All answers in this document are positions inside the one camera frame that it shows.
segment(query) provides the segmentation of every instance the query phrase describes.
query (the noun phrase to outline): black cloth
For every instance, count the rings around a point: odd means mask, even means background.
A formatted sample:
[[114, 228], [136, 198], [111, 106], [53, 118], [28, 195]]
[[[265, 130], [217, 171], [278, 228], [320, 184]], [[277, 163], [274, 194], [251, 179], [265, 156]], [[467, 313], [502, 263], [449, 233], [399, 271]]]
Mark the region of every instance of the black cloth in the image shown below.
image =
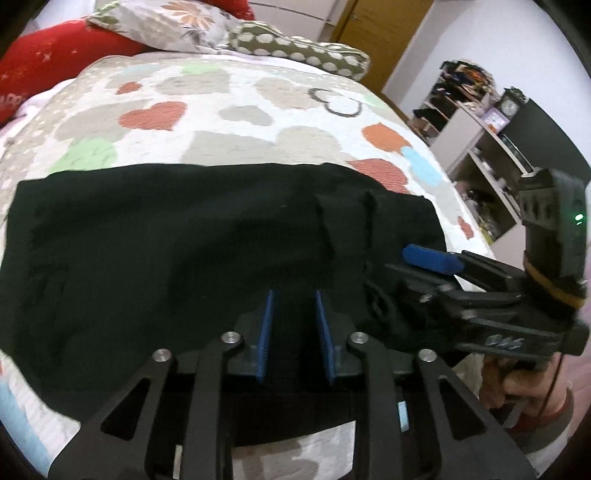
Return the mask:
[[428, 200], [330, 164], [23, 181], [0, 270], [0, 348], [51, 408], [84, 421], [154, 350], [203, 347], [273, 288], [268, 381], [305, 390], [322, 375], [313, 289], [367, 325], [367, 264], [399, 262], [410, 243], [445, 250]]

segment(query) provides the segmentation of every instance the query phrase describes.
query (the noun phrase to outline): pillow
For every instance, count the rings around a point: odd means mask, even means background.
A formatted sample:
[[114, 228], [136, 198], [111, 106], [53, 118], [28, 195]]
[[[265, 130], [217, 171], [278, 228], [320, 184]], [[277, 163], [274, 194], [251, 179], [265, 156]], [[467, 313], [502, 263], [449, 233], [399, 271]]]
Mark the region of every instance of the pillow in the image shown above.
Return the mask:
[[252, 12], [248, 0], [204, 0], [205, 3], [221, 8], [229, 14], [234, 15], [241, 20], [254, 20], [255, 14]]
[[28, 98], [76, 77], [108, 55], [136, 55], [145, 45], [71, 20], [19, 37], [0, 59], [0, 124]]
[[369, 69], [369, 56], [342, 43], [316, 43], [303, 37], [286, 37], [264, 22], [245, 21], [230, 32], [229, 50], [308, 63], [336, 75], [361, 80]]
[[186, 0], [118, 0], [86, 20], [159, 50], [185, 53], [217, 53], [241, 22], [218, 7]]

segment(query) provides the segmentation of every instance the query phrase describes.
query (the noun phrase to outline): hand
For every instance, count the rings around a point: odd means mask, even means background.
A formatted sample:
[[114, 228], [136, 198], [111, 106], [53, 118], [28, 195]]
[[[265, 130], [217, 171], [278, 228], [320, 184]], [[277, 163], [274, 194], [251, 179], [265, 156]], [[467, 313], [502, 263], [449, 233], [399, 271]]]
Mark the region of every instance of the hand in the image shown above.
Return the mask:
[[[528, 397], [530, 400], [523, 413], [537, 417], [550, 389], [559, 358], [560, 354], [556, 353], [543, 372], [514, 370], [503, 378], [503, 370], [507, 360], [486, 355], [482, 367], [480, 401], [487, 410], [490, 410], [491, 408], [501, 408], [505, 404], [506, 395]], [[543, 415], [552, 415], [558, 412], [564, 405], [566, 398], [567, 382], [564, 375], [559, 374]]]

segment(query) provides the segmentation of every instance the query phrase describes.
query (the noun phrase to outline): red pillow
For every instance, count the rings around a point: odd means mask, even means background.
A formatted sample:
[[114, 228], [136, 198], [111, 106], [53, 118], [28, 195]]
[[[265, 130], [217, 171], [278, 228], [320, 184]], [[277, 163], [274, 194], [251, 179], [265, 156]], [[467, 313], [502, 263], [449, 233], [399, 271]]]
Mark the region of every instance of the red pillow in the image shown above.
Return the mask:
[[202, 0], [203, 2], [221, 8], [241, 20], [255, 20], [248, 0]]
[[147, 49], [84, 20], [71, 20], [16, 39], [0, 59], [0, 125], [25, 100], [76, 77], [94, 61]]

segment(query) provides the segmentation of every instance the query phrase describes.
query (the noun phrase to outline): black outlined heart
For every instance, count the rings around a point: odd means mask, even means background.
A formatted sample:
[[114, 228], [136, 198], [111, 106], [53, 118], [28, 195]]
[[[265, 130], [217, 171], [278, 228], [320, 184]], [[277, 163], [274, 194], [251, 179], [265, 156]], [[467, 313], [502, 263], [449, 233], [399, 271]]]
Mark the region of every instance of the black outlined heart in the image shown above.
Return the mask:
[[[323, 88], [311, 88], [310, 90], [308, 90], [308, 95], [310, 95], [310, 98], [312, 98], [312, 100], [315, 100], [316, 102], [320, 102], [324, 105], [324, 108], [326, 109], [327, 112], [332, 113], [334, 115], [338, 115], [338, 116], [344, 116], [345, 118], [353, 118], [356, 116], [359, 116], [361, 114], [361, 109], [362, 109], [362, 104], [361, 102], [358, 102], [357, 100], [353, 100], [352, 98], [349, 97], [345, 97], [343, 95], [341, 95], [340, 93], [337, 92], [333, 92], [332, 90], [326, 90]], [[357, 104], [357, 109], [354, 113], [343, 113], [343, 112], [338, 112], [337, 110], [333, 110], [330, 107], [330, 97], [334, 97], [334, 96], [338, 96], [344, 99], [347, 99], [353, 103]]]

